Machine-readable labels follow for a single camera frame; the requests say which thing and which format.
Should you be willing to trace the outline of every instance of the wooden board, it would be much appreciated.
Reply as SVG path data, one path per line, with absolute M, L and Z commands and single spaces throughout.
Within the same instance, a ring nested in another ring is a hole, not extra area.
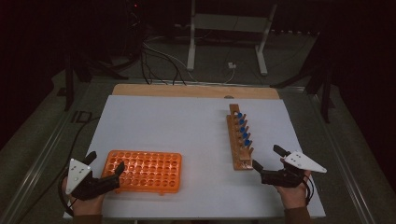
M 279 99 L 276 89 L 253 87 L 219 87 L 219 86 L 170 86 L 118 84 L 113 95 L 134 96 L 174 96 L 235 99 Z
M 252 170 L 252 159 L 251 153 L 253 152 L 253 147 L 251 146 L 252 141 L 248 140 L 250 133 L 247 133 L 248 121 L 243 117 L 243 123 L 239 123 L 237 114 L 240 113 L 239 105 L 230 105 L 230 115 L 227 115 L 227 126 L 228 134 L 230 135 L 230 146 L 231 153 L 233 156 L 233 168 L 235 170 Z M 244 133 L 247 133 L 247 137 L 244 138 L 240 132 L 240 128 L 244 128 Z M 249 143 L 245 146 L 244 141 L 248 140 Z

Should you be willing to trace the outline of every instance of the cable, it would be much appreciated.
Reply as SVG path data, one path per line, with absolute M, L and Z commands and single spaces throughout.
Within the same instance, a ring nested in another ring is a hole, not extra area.
M 199 83 L 199 81 L 195 80 L 195 78 L 192 77 L 192 75 L 191 75 L 191 73 L 189 72 L 189 70 L 187 70 L 187 65 L 184 64 L 181 60 L 179 60 L 178 58 L 176 58 L 176 57 L 174 57 L 174 56 L 172 56 L 172 55 L 169 55 L 169 54 L 166 54 L 166 53 L 164 53 L 164 52 L 160 52 L 160 51 L 158 51 L 158 50 L 156 50 L 156 49 L 153 49 L 153 48 L 151 48 L 149 45 L 147 45 L 146 43 L 143 43 L 143 45 L 146 46 L 147 49 L 150 49 L 150 50 L 152 50 L 152 51 L 154 51 L 154 52 L 156 52 L 156 53 L 160 53 L 161 55 L 167 56 L 167 57 L 169 57 L 169 58 L 171 58 L 171 59 L 176 60 L 176 61 L 179 62 L 180 64 L 182 64 L 183 67 L 186 69 L 187 74 L 189 74 L 190 78 L 191 78 L 194 82 Z
M 162 55 L 162 56 L 159 56 L 159 55 L 150 54 L 150 53 L 147 53 L 147 52 L 145 52 L 145 53 L 147 55 L 150 55 L 150 56 L 153 56 L 153 57 L 164 59 L 164 60 L 168 61 L 169 63 L 171 63 L 176 69 L 176 75 L 175 75 L 175 77 L 173 79 L 172 84 L 175 85 L 177 77 L 180 77 L 180 80 L 183 82 L 184 85 L 186 85 L 186 82 L 184 81 L 183 77 L 181 76 L 180 70 L 177 68 L 177 65 L 167 55 L 163 55 L 163 54 L 159 53 L 160 55 Z
M 309 202 L 311 201 L 311 189 L 309 188 L 309 186 L 308 186 L 308 184 L 306 183 L 306 181 L 303 180 L 303 184 L 305 185 L 305 188 L 306 188 L 305 203 L 306 203 L 306 205 L 308 205 Z
M 233 75 L 235 75 L 235 68 L 233 68 L 233 74 L 231 75 L 230 79 L 228 79 L 226 82 L 223 84 L 227 84 L 229 81 L 233 80 Z
M 50 190 L 50 188 L 53 186 L 53 184 L 55 184 L 55 182 L 58 180 L 58 178 L 64 173 L 65 167 L 67 167 L 67 164 L 69 163 L 75 144 L 77 142 L 78 136 L 81 133 L 82 129 L 89 123 L 91 123 L 94 120 L 99 119 L 98 118 L 94 118 L 94 119 L 90 119 L 89 121 L 87 121 L 86 123 L 84 123 L 78 130 L 75 139 L 72 143 L 72 146 L 70 147 L 70 151 L 69 154 L 67 156 L 67 161 L 64 164 L 62 170 L 55 176 L 55 178 L 52 179 L 52 181 L 49 183 L 49 185 L 41 192 L 41 194 L 32 202 L 32 204 L 26 209 L 26 211 L 18 218 L 18 220 L 15 223 L 21 223 L 23 221 L 23 219 L 26 217 L 27 214 L 29 214 L 29 212 L 32 210 L 33 207 L 35 207 L 35 205 L 44 197 L 44 195 Z
M 73 204 L 77 201 L 78 199 L 75 199 L 72 203 L 70 203 L 69 208 L 71 209 L 73 207 Z
M 67 204 L 67 201 L 64 199 L 64 191 L 62 190 L 62 185 L 64 183 L 64 179 L 67 177 L 67 167 L 64 167 L 63 172 L 61 173 L 61 175 L 59 176 L 58 179 L 58 196 L 59 199 L 61 200 L 62 205 L 64 206 L 64 211 L 70 216 L 73 217 L 74 216 L 74 212 L 72 210 L 72 206 Z
M 154 77 L 156 77 L 158 80 L 160 80 L 162 83 L 164 83 L 165 85 L 168 85 L 167 82 L 163 81 L 162 79 L 160 79 L 159 77 L 157 77 L 152 71 L 151 68 L 149 67 L 148 63 L 147 63 L 147 53 L 145 51 L 142 51 L 142 58 L 141 58 L 141 67 L 142 67 L 142 75 L 143 78 L 146 80 L 146 82 L 151 85 L 152 84 L 152 77 L 151 75 L 153 75 Z M 150 81 L 146 78 L 146 73 L 145 73 L 145 69 L 144 66 L 147 67 L 148 69 L 148 78 L 150 79 Z
M 315 194 L 315 186 L 314 183 L 312 182 L 312 180 L 309 178 L 309 176 L 305 176 L 306 178 L 308 178 L 309 184 L 311 184 L 312 187 L 312 194 L 309 197 L 309 201 L 311 201 L 312 197 L 314 197 Z

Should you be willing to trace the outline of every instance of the wooden edge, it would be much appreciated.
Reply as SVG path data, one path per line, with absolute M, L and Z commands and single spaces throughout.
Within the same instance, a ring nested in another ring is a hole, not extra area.
M 112 94 L 133 96 L 279 99 L 279 94 L 276 89 L 256 87 L 118 84 L 114 87 Z

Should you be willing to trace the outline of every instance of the metal stand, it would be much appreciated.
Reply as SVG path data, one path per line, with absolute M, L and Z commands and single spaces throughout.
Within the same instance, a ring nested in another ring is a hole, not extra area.
M 91 59 L 88 55 L 83 52 L 70 53 L 66 52 L 64 54 L 64 70 L 66 75 L 66 105 L 64 111 L 68 111 L 71 104 L 74 102 L 74 81 L 73 81 L 73 71 L 76 72 L 80 81 L 89 82 L 91 81 L 92 75 L 88 69 L 88 66 L 94 67 L 101 70 L 105 74 L 114 77 L 115 79 L 128 79 L 128 77 L 120 76 L 118 73 L 114 72 L 110 68 L 105 67 L 96 60 Z
M 276 12 L 276 4 L 273 4 L 270 14 L 267 18 L 258 17 L 239 17 L 214 14 L 195 13 L 195 0 L 191 0 L 191 37 L 189 58 L 187 60 L 187 69 L 194 69 L 195 61 L 195 29 L 226 30 L 262 33 L 262 41 L 256 46 L 257 61 L 260 67 L 260 73 L 265 76 L 268 74 L 262 51 L 270 32 L 271 24 Z
M 311 79 L 309 80 L 308 84 L 305 87 L 305 91 L 307 94 L 317 94 L 320 87 L 323 86 L 320 113 L 324 118 L 324 120 L 327 123 L 330 123 L 328 111 L 330 104 L 330 90 L 332 84 L 332 70 L 333 70 L 333 65 L 326 66 L 325 64 L 320 64 L 307 71 L 303 69 L 302 71 L 300 71 L 298 75 L 291 77 L 278 84 L 270 85 L 270 87 L 276 89 L 282 89 L 304 77 L 311 76 Z

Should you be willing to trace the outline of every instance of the dark background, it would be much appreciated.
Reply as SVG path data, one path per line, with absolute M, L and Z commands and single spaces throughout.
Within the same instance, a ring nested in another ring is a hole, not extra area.
M 125 31 L 121 28 L 125 27 L 124 22 L 131 21 L 125 20 L 125 2 L 112 2 L 114 8 L 107 5 L 111 13 L 106 15 L 101 11 L 106 8 L 103 0 L 2 2 L 0 147 L 52 91 L 50 79 L 64 69 L 64 53 L 70 49 L 67 47 L 70 42 L 65 40 L 73 40 L 77 49 L 83 49 L 95 59 L 106 60 L 110 53 L 123 53 L 120 49 L 123 46 L 116 43 L 124 37 Z M 268 8 L 258 0 L 197 2 L 201 2 L 197 11 L 223 14 L 256 16 Z M 158 35 L 172 37 L 175 23 L 190 22 L 190 1 L 141 0 L 136 3 L 139 8 L 134 9 L 135 13 L 141 13 L 142 22 Z M 278 3 L 272 27 L 276 34 L 320 33 L 304 68 L 319 63 L 333 68 L 332 83 L 340 88 L 349 111 L 389 183 L 396 189 L 392 172 L 396 168 L 392 159 L 396 157 L 395 1 L 285 0 Z M 112 27 L 112 38 L 105 35 L 109 28 L 101 25 L 104 16 L 120 22 L 120 27 Z M 322 72 L 324 70 L 319 69 L 316 74 Z

